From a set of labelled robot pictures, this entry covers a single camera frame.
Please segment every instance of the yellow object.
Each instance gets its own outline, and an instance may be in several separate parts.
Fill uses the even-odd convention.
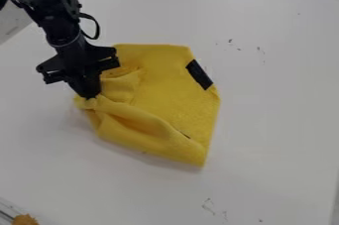
[[[102,73],[102,92],[89,100],[75,97],[97,135],[128,148],[203,166],[220,99],[190,49],[115,48],[121,66]]]
[[[15,217],[12,225],[39,225],[39,223],[35,218],[32,218],[31,215],[27,214]]]

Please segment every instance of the yellow towel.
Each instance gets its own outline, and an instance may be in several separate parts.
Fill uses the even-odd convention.
[[[75,97],[97,135],[125,147],[203,166],[220,99],[190,49],[118,45],[121,67],[101,75],[96,98]]]

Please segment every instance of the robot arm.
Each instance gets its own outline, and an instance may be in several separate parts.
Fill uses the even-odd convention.
[[[80,13],[78,0],[11,0],[24,9],[39,27],[43,28],[56,56],[41,63],[37,71],[46,84],[65,81],[80,96],[90,99],[101,91],[100,74],[118,67],[114,48],[96,47],[88,39],[97,39],[98,23],[89,15]],[[93,38],[79,26],[80,18],[91,19],[97,26]]]

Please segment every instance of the white table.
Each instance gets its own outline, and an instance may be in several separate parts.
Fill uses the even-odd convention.
[[[97,44],[188,45],[207,67],[223,99],[207,165],[98,140],[69,88],[35,73],[54,51],[31,25],[0,48],[0,196],[49,225],[329,223],[338,0],[81,2]]]

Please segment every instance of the black label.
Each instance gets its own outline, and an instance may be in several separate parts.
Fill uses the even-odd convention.
[[[201,68],[195,59],[187,65],[186,69],[204,90],[208,89],[208,87],[213,84],[213,81],[208,77],[206,72]]]

